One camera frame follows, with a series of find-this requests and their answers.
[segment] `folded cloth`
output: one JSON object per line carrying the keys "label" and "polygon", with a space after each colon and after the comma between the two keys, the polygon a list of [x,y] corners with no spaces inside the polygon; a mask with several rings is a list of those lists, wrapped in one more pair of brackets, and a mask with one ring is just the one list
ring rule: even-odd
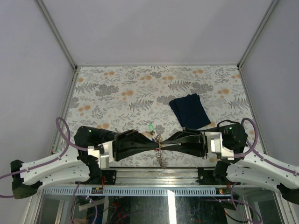
{"label": "folded cloth", "polygon": [[169,106],[182,127],[198,129],[211,123],[196,93],[174,99],[170,101]]}

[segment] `green object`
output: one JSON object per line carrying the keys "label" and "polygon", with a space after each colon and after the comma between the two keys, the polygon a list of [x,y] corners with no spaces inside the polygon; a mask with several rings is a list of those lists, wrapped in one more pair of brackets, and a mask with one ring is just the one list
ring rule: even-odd
{"label": "green object", "polygon": [[150,131],[150,132],[154,132],[154,131],[155,131],[155,129],[154,129],[154,126],[153,126],[153,125],[149,125],[149,131]]}

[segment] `perforated metal strip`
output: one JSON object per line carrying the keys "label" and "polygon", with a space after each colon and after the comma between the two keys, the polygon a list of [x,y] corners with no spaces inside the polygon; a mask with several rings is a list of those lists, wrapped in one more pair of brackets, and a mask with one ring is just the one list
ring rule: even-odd
{"label": "perforated metal strip", "polygon": [[[48,195],[73,195],[75,187],[49,187],[43,190],[44,194]],[[102,190],[95,190],[93,187],[79,187],[76,195],[78,196],[166,196],[168,190],[175,193],[176,196],[215,196],[216,189],[209,187],[194,187],[194,188],[126,188],[126,187],[105,187],[104,192]]]}

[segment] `floral pattern surface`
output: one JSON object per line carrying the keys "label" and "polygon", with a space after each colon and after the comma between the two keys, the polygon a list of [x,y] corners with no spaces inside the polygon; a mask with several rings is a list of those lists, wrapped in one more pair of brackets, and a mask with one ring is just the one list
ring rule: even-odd
{"label": "floral pattern surface", "polygon": [[[249,103],[235,66],[121,66],[81,67],[67,116],[71,138],[80,126],[105,128],[114,132],[136,129],[148,138],[149,124],[167,139],[182,129],[168,103],[197,93],[211,120],[203,129],[230,119],[252,118]],[[249,140],[254,130],[245,127]],[[256,149],[262,151],[258,143]],[[165,151],[167,167],[213,167],[207,159]],[[147,151],[112,162],[110,166],[158,167],[155,152]]]}

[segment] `robotic arm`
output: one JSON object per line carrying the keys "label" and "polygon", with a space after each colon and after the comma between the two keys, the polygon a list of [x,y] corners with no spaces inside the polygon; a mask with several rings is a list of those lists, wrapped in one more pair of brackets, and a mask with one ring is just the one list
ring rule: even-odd
{"label": "robotic arm", "polygon": [[[183,128],[160,142],[163,145],[171,144],[161,149],[202,158],[207,153],[214,153],[219,161],[213,178],[220,184],[254,184],[299,204],[299,167],[258,153],[254,150],[255,144],[252,147],[247,145],[248,135],[243,126],[237,122],[231,123],[221,127],[219,123],[217,127],[207,130]],[[110,162],[160,147],[159,143],[136,130],[114,133],[82,126],[77,130],[74,140],[76,145],[69,147],[66,152],[29,163],[20,160],[11,162],[11,171],[17,173],[13,175],[12,183],[14,198],[29,197],[38,189],[70,182],[101,184],[102,172],[109,168]]]}

